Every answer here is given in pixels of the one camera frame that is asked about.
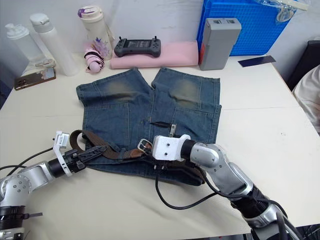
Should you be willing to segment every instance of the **faded denim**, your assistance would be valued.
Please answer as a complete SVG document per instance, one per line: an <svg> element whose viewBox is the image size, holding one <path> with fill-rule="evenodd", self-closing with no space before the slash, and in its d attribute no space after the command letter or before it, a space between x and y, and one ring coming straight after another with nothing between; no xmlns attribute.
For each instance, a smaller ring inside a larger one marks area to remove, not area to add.
<svg viewBox="0 0 320 240"><path fill-rule="evenodd" d="M176 135L215 143L220 105L220 80L161 68L151 86L137 68L76 88L84 105L83 129L91 131L117 151L137 148L140 139L153 142L170 129L150 124L176 124ZM155 177L154 165L146 156L112 160L103 156L88 167L114 173ZM201 179L184 171L162 171L163 180L200 185Z"/></svg>

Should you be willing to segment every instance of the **white water bottle with lid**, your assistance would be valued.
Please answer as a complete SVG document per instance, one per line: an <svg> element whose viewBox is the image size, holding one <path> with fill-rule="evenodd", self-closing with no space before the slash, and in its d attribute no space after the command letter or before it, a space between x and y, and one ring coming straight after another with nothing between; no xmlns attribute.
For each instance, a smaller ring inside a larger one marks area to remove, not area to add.
<svg viewBox="0 0 320 240"><path fill-rule="evenodd" d="M112 57L109 28L105 23L104 14L98 6L85 6L78 10L78 16L87 30L88 39L104 60Z"/></svg>
<svg viewBox="0 0 320 240"><path fill-rule="evenodd" d="M5 28L8 31L6 36L18 46L31 64L35 65L46 60L45 55L32 39L26 27L21 24L14 25L9 23L5 25Z"/></svg>
<svg viewBox="0 0 320 240"><path fill-rule="evenodd" d="M70 50L60 39L57 30L44 13L35 13L30 16L34 30L45 46L48 48L55 61L66 76L74 76L79 72L79 67L73 59Z"/></svg>

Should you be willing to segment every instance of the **blue crate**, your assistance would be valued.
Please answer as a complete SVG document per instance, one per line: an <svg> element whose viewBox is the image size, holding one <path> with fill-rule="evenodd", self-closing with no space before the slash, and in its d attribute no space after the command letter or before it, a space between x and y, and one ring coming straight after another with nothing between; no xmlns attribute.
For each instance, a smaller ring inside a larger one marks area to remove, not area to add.
<svg viewBox="0 0 320 240"><path fill-rule="evenodd" d="M206 18L237 18L242 25L230 56L266 54L289 21L276 23L278 10L254 0L204 0L197 42L200 50Z"/></svg>

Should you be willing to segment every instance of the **jeans pocket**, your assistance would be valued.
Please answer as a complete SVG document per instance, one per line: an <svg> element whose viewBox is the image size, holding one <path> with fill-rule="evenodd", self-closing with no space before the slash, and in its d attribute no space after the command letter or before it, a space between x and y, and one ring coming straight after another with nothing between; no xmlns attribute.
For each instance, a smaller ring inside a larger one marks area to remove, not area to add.
<svg viewBox="0 0 320 240"><path fill-rule="evenodd" d="M221 106L214 107L212 112L176 107L172 124L176 124L175 134L190 135L191 140L204 144L216 141Z"/></svg>
<svg viewBox="0 0 320 240"><path fill-rule="evenodd" d="M118 151L129 146L129 104L86 107L83 128L103 138Z"/></svg>

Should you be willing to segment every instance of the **white table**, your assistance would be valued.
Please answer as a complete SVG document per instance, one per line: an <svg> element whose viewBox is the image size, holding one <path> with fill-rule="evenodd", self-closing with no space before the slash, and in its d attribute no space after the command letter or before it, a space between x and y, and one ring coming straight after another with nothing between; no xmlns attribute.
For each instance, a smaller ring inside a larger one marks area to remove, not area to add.
<svg viewBox="0 0 320 240"><path fill-rule="evenodd" d="M278 201L295 226L320 223L320 138L274 67L268 63L242 68L250 57L231 57L223 70L173 69L221 78L222 112L217 143L260 190ZM56 130L82 127L83 106L76 86L125 69L108 65L96 75L82 71L20 91L13 90L0 111L0 165L18 164L52 144ZM140 69L150 84L158 68ZM51 160L52 152L29 164ZM3 177L7 170L0 172ZM165 199L183 206L210 193L206 185L160 183ZM43 212L24 222L28 239L173 240L248 233L240 213L216 196L188 210L166 207L153 179L83 170L35 191L28 213Z"/></svg>

